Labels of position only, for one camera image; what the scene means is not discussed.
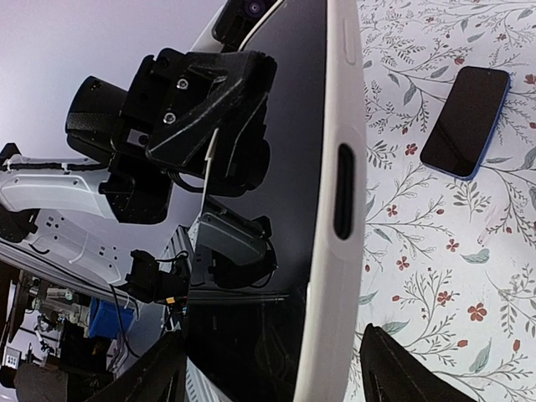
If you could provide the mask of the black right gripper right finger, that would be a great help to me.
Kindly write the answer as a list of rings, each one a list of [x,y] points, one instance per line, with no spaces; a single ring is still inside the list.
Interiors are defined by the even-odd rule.
[[[436,377],[381,327],[368,324],[359,349],[367,402],[448,402],[473,399]]]

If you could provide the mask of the front aluminium rail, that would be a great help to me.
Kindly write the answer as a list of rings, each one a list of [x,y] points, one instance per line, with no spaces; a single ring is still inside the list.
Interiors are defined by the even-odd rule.
[[[192,257],[193,237],[190,235],[188,227],[179,225],[160,256],[162,260],[172,260],[172,262],[163,262],[162,270],[177,274],[182,268],[181,265],[185,265],[186,273],[190,274]],[[210,381],[189,358],[186,360],[184,386],[185,401],[220,401]]]

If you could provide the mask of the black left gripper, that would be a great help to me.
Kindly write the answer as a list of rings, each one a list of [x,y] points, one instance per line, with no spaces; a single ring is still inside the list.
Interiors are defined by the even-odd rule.
[[[113,164],[190,168],[218,129],[227,170],[244,131],[264,124],[275,75],[276,61],[257,51],[146,56],[111,136]]]

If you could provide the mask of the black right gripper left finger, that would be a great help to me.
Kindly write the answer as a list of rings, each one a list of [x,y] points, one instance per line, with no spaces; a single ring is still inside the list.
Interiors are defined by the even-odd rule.
[[[184,401],[186,368],[182,332],[166,332],[122,376],[87,401]]]

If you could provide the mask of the black phone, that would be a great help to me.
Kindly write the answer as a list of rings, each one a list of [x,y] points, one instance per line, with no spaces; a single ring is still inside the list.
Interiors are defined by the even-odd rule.
[[[216,192],[212,172],[197,220],[185,314],[188,360],[222,401],[290,401],[296,388],[322,166],[324,1],[286,1],[248,41],[264,54],[253,107],[219,129],[214,165],[241,195]]]
[[[421,163],[456,179],[473,179],[510,86],[510,74],[504,70],[461,68],[421,149]]]

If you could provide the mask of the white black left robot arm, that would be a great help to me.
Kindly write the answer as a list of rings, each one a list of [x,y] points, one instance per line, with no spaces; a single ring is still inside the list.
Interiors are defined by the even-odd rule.
[[[258,188],[270,161],[268,96],[277,64],[257,51],[145,57],[128,90],[85,79],[65,121],[77,159],[1,152],[1,238],[110,285],[127,256],[63,221],[66,211],[160,224],[172,190],[234,197]]]

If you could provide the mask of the left arm base with board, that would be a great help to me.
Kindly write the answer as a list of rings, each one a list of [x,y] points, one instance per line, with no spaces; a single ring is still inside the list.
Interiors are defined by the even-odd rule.
[[[165,304],[170,298],[184,298],[188,295],[190,274],[181,265],[179,273],[163,271],[163,262],[172,260],[156,259],[144,250],[131,252],[131,271],[119,289],[134,299],[150,304]]]

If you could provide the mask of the beige phone case with ring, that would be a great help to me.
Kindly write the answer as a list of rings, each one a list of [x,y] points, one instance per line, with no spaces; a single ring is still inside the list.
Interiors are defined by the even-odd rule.
[[[340,401],[358,312],[366,135],[358,10],[324,1],[326,64],[322,166],[296,388],[290,401]]]

